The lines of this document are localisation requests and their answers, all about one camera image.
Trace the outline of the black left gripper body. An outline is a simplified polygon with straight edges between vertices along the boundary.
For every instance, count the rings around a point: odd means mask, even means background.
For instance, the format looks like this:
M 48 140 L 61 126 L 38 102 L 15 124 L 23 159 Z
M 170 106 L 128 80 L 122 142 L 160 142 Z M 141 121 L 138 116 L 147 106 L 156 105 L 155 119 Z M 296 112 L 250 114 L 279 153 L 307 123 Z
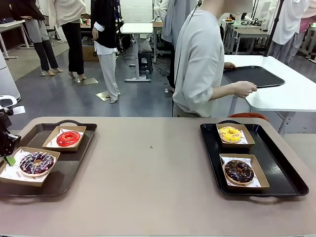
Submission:
M 10 156 L 21 140 L 20 135 L 9 132 L 12 125 L 9 115 L 5 111 L 0 112 L 0 156 Z

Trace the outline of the person's right hand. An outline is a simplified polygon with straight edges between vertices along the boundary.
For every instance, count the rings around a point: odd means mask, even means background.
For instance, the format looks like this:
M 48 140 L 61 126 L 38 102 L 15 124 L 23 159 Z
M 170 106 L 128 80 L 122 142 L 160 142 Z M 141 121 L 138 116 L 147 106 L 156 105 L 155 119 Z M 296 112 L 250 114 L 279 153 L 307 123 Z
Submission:
M 249 81 L 238 81 L 233 84 L 234 95 L 239 98 L 246 98 L 252 92 L 257 91 L 257 86 Z

